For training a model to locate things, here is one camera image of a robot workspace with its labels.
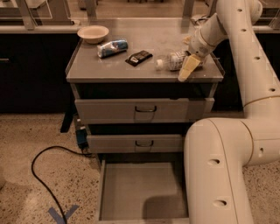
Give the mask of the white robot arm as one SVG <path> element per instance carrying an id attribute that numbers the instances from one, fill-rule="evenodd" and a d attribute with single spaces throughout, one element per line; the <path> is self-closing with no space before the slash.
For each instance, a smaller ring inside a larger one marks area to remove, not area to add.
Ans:
<path id="1" fill-rule="evenodd" d="M 280 81 L 252 28 L 259 0 L 217 0 L 189 40 L 179 80 L 224 39 L 239 84 L 242 118 L 205 118 L 187 131 L 184 167 L 190 224 L 254 224 L 242 169 L 280 158 Z"/>

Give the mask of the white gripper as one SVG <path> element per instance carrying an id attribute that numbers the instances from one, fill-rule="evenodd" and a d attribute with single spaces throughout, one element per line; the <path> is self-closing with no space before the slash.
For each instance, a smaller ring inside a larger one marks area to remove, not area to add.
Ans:
<path id="1" fill-rule="evenodd" d="M 187 56 L 178 74 L 180 82 L 185 81 L 190 74 L 199 66 L 201 58 L 205 58 L 215 47 L 209 45 L 203 38 L 200 29 L 196 30 L 192 36 L 183 38 L 183 43 L 189 45 L 190 56 Z"/>

